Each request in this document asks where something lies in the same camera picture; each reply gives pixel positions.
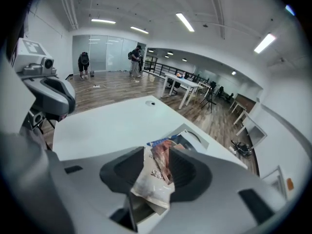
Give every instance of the black railing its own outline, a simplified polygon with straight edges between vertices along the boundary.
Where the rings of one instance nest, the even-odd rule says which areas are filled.
[[[161,64],[161,63],[157,63],[157,62],[151,62],[151,61],[145,61],[144,62],[144,70],[147,70],[149,72],[153,72],[154,74],[156,75],[159,75],[161,77],[165,77],[165,74],[166,73],[169,73],[169,74],[173,74],[173,75],[176,75],[177,72],[186,72],[182,69],[178,69],[178,68],[175,68],[175,67],[171,67],[171,66],[168,66],[168,65],[165,65],[165,64]],[[190,80],[190,81],[195,81],[194,79],[196,79],[196,83],[198,82],[203,82],[203,83],[208,83],[208,80],[202,78],[202,77],[196,77],[195,74],[191,74],[189,72],[186,72],[188,74],[188,78],[187,80]]]

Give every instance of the standing person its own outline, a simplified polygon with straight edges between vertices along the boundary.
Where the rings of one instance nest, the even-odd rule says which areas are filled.
[[[141,77],[141,75],[138,73],[138,62],[140,60],[139,56],[139,50],[141,49],[141,46],[138,45],[132,52],[131,52],[131,68],[130,68],[130,76],[133,77],[136,75],[137,78]]]
[[[89,57],[87,52],[82,52],[78,58],[78,67],[80,72],[80,79],[88,79],[88,67],[89,67]]]

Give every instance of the glass wall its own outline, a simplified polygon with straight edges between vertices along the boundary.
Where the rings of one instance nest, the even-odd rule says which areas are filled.
[[[95,72],[130,70],[128,53],[137,45],[136,41],[111,36],[73,36],[73,74],[79,74],[78,58],[82,52],[89,54],[90,70]]]

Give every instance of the wooden floor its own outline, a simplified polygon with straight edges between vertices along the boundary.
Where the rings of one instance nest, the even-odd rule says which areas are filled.
[[[215,99],[216,106],[213,106],[213,111],[210,113],[210,109],[207,109],[208,105],[201,109],[203,104],[200,105],[199,103],[203,99],[203,94],[200,95],[198,93],[196,102],[191,100],[187,107],[183,106],[179,110],[179,104],[186,90],[178,88],[177,95],[171,97],[168,95],[169,91],[166,90],[165,96],[160,98],[164,79],[145,72],[143,73],[145,77],[139,78],[139,83],[133,83],[128,72],[106,72],[101,75],[96,74],[95,77],[88,80],[69,80],[76,91],[77,100],[74,114],[126,99],[152,95],[193,122],[225,148],[228,149],[231,146],[231,139],[248,143],[251,146],[246,132],[242,132],[239,136],[236,136],[240,126],[238,124],[233,126],[233,122],[238,115],[234,113],[230,115],[228,111],[230,104],[226,103],[223,99]],[[101,88],[92,88],[93,84],[105,85],[107,88],[103,86]],[[47,144],[53,148],[53,128],[49,123],[45,122],[42,130]],[[248,169],[252,173],[256,174],[256,164],[253,155],[248,158],[239,155],[238,158],[248,166]]]

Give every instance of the ceiling light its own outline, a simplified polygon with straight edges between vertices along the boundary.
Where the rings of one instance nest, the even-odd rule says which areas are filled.
[[[91,19],[91,21],[106,22],[106,23],[112,23],[112,24],[116,23],[115,21],[102,20],[102,19]]]
[[[143,33],[145,33],[145,34],[148,34],[148,32],[147,31],[145,31],[145,30],[142,30],[142,29],[138,29],[138,28],[135,28],[135,27],[131,27],[132,29],[135,29],[135,30],[138,30],[138,31],[140,31],[140,32],[143,32]]]
[[[285,9],[288,10],[293,16],[295,15],[293,9],[289,5],[286,5]]]
[[[184,23],[184,25],[188,28],[189,31],[194,32],[194,29],[190,25],[190,23],[186,20],[182,13],[176,13],[176,16]]]
[[[260,42],[260,44],[254,49],[254,51],[260,54],[261,51],[264,50],[266,47],[268,47],[275,39],[276,39],[275,36],[273,36],[272,34],[268,34],[262,40],[262,42]]]

